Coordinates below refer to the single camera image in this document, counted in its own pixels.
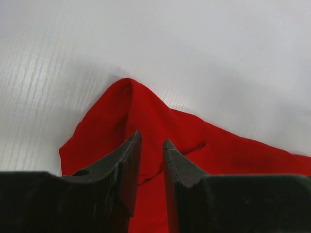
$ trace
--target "red cloth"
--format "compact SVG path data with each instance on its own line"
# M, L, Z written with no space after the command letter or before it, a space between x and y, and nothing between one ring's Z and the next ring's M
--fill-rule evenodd
M151 90L129 78L107 89L59 150L63 174L71 175L96 162L137 129L143 142L131 233L168 232L162 172L166 138L211 174L311 175L311 158L239 137L194 115L170 109Z

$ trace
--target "gray surface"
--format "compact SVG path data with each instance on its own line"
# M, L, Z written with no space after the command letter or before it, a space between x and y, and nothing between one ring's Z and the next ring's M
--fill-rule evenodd
M309 0L0 0L0 169L58 148L118 77L169 106L311 155Z

